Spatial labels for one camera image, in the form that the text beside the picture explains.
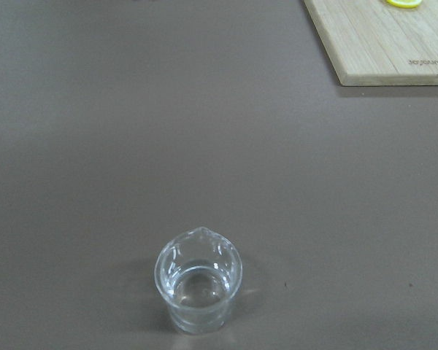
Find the tabletop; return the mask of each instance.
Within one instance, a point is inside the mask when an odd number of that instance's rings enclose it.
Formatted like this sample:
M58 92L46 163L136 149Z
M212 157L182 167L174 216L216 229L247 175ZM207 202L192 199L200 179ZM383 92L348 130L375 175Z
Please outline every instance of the tabletop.
M154 281L206 226L232 318ZM342 87L303 1L0 1L0 350L438 350L438 87Z

